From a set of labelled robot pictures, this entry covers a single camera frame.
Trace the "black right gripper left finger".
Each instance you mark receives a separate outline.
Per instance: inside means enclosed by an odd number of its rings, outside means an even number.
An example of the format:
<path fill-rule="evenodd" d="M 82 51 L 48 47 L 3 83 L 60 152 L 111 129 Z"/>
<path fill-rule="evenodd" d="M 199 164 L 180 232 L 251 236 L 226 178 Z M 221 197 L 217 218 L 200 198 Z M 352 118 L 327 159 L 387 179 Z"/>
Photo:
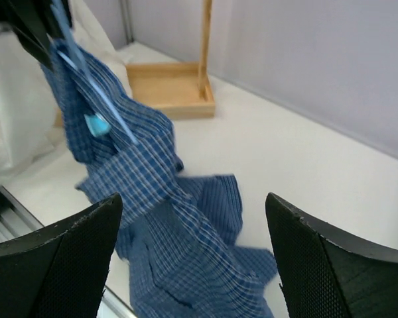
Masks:
<path fill-rule="evenodd" d="M 115 193 L 0 243 L 0 317 L 96 317 L 122 208 Z"/>

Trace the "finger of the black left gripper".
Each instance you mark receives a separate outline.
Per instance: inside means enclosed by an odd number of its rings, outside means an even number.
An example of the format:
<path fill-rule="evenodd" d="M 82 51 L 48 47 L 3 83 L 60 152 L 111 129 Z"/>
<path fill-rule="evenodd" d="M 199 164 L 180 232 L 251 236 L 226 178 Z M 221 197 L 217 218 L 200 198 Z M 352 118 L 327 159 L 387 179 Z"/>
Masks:
<path fill-rule="evenodd" d="M 0 0 L 0 33 L 13 32 L 22 47 L 44 66 L 51 66 L 50 41 L 64 39 L 73 60 L 68 1 Z"/>

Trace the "blue plaid shirt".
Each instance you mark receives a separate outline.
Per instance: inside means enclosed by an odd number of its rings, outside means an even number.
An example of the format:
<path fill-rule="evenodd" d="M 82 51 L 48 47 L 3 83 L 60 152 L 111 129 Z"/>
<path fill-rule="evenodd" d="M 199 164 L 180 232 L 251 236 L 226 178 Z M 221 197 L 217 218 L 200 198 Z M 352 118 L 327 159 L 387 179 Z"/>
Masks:
<path fill-rule="evenodd" d="M 264 290 L 277 265 L 270 251 L 236 244 L 243 225 L 236 178 L 182 176 L 170 119 L 128 97 L 113 72 L 84 52 L 110 110 L 67 55 L 55 40 L 52 67 L 43 71 L 68 148 L 88 171 L 77 189 L 92 203 L 122 198 L 115 251 L 129 263 L 136 316 L 271 317 Z"/>

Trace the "light blue wire hanger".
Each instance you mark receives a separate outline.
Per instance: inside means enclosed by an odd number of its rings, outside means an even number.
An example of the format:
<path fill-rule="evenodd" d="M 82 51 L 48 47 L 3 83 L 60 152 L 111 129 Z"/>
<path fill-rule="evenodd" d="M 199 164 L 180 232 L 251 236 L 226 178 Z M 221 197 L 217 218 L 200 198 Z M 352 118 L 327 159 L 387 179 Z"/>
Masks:
<path fill-rule="evenodd" d="M 63 53 L 62 51 L 58 51 L 58 54 L 69 66 L 83 73 L 83 76 L 88 82 L 88 86 L 99 95 L 100 99 L 105 103 L 107 108 L 120 124 L 121 128 L 124 130 L 125 134 L 130 138 L 131 142 L 133 144 L 138 144 L 138 140 L 136 139 L 130 128 L 126 125 L 121 115 L 118 113 L 115 105 L 107 97 L 107 95 L 103 92 L 103 90 L 99 87 L 97 82 L 92 77 L 84 56 L 78 48 L 74 37 L 72 36 L 68 18 L 66 16 L 66 12 L 64 10 L 62 2 L 52 1 L 50 8 L 59 24 L 60 30 L 62 31 L 69 56 L 65 55 L 65 53 Z M 92 116 L 86 115 L 85 118 L 87 126 L 93 136 L 101 136 L 110 131 L 110 124 L 100 114 L 95 114 Z"/>

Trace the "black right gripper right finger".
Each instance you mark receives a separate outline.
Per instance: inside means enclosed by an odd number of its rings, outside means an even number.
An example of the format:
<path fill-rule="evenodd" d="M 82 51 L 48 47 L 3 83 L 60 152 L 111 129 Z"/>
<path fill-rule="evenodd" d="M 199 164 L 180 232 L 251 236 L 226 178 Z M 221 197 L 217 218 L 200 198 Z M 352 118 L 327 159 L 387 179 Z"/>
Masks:
<path fill-rule="evenodd" d="M 322 221 L 274 193 L 265 212 L 290 317 L 398 317 L 398 250 Z"/>

